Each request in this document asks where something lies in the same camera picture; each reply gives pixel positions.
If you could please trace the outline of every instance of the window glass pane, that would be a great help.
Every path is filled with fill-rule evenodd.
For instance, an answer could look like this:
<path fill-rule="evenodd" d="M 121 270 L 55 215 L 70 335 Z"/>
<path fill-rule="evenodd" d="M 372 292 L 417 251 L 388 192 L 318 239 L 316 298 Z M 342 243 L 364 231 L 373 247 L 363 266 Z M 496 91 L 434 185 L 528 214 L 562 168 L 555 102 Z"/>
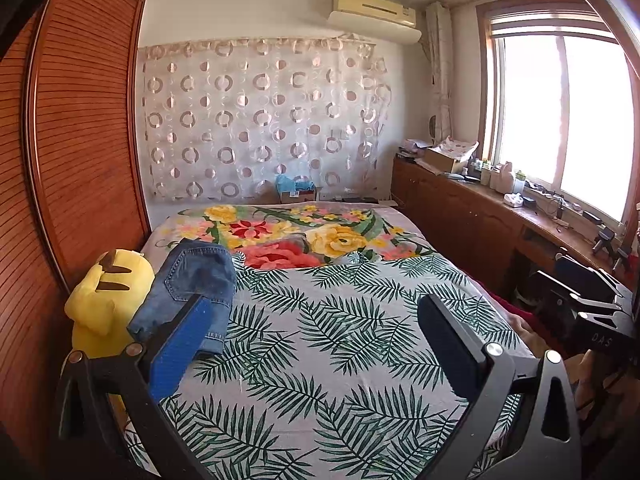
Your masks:
<path fill-rule="evenodd" d="M 504 38 L 499 162 L 552 183 L 560 146 L 561 66 L 555 36 Z"/>
<path fill-rule="evenodd" d="M 634 108 L 622 48 L 564 38 L 569 142 L 562 190 L 621 221 L 634 152 Z"/>

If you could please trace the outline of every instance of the window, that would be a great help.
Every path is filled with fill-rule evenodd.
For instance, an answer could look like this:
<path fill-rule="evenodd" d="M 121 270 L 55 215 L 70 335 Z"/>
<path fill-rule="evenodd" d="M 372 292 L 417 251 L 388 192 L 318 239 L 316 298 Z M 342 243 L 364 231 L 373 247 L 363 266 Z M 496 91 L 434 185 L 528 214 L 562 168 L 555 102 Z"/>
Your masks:
<path fill-rule="evenodd" d="M 632 200 L 636 126 L 622 48 L 585 9 L 489 18 L 495 119 L 488 155 L 617 228 Z"/>

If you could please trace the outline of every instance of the jeans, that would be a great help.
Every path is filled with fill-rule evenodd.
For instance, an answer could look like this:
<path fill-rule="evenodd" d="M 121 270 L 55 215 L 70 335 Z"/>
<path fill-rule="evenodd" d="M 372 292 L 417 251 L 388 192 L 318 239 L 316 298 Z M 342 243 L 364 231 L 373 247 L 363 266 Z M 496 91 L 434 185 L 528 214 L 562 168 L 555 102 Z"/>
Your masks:
<path fill-rule="evenodd" d="M 236 270 L 229 252 L 218 244 L 183 238 L 162 264 L 127 330 L 133 339 L 145 342 L 174 318 L 192 294 L 199 294 L 211 301 L 213 309 L 200 352 L 222 354 L 235 290 Z"/>

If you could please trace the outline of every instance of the desk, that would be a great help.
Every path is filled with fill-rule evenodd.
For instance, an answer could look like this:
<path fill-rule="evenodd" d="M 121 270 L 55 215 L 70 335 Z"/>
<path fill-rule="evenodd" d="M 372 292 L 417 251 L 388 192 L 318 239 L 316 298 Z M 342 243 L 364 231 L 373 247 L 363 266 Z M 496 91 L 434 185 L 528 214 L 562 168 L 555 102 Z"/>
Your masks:
<path fill-rule="evenodd" d="M 591 253 L 592 240 L 558 226 L 541 210 L 507 206 L 487 186 L 435 176 L 396 158 L 391 193 L 439 252 L 500 296 L 510 292 L 516 253 L 552 272 L 564 247 L 583 265 L 613 272 L 604 252 Z M 626 276 L 621 281 L 634 285 Z"/>

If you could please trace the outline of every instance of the window frame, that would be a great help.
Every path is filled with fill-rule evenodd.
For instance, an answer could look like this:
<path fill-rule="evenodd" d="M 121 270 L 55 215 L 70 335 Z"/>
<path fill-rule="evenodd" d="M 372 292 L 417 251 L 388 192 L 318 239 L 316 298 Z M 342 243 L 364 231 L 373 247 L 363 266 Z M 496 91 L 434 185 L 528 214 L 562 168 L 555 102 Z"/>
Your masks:
<path fill-rule="evenodd" d="M 478 15 L 478 30 L 480 34 L 480 61 L 481 61 L 481 95 L 480 95 L 480 121 L 478 129 L 478 156 L 495 162 L 499 157 L 500 139 L 502 135 L 502 127 L 504 125 L 504 93 L 500 92 L 500 83 L 504 80 L 504 39 L 491 37 L 491 16 L 495 16 L 499 12 L 510 12 L 514 9 L 522 7 L 537 7 L 541 9 L 545 4 L 570 4 L 575 6 L 576 10 L 586 8 L 584 0 L 497 0 L 487 4 L 481 4 L 476 7 Z M 609 41 L 617 43 L 609 38 L 589 34 L 574 34 L 584 38 L 590 38 L 599 41 Z M 612 228 L 621 238 L 625 240 L 629 238 L 630 233 L 635 233 L 636 227 L 631 226 L 627 229 L 630 219 L 633 218 L 636 211 L 636 193 L 638 192 L 638 173 L 640 161 L 640 84 L 638 76 L 633 67 L 627 60 L 629 71 L 629 79 L 631 84 L 631 94 L 634 106 L 634 152 L 632 160 L 631 176 L 629 179 L 629 188 L 626 196 L 626 203 L 622 221 L 608 216 L 594 206 L 591 206 L 584 200 L 574 197 L 561 190 L 562 174 L 564 173 L 564 162 L 566 160 L 567 139 L 569 134 L 569 99 L 568 92 L 568 71 L 566 59 L 566 47 L 564 38 L 556 36 L 558 42 L 558 51 L 561 57 L 562 66 L 562 117 L 561 117 L 561 147 L 558 153 L 558 164 L 556 166 L 556 174 L 554 182 L 545 182 L 541 179 L 530 177 L 532 182 L 542 184 L 547 189 L 552 189 L 565 196 L 568 202 L 579 203 L 586 211 L 603 219 L 604 223 Z"/>

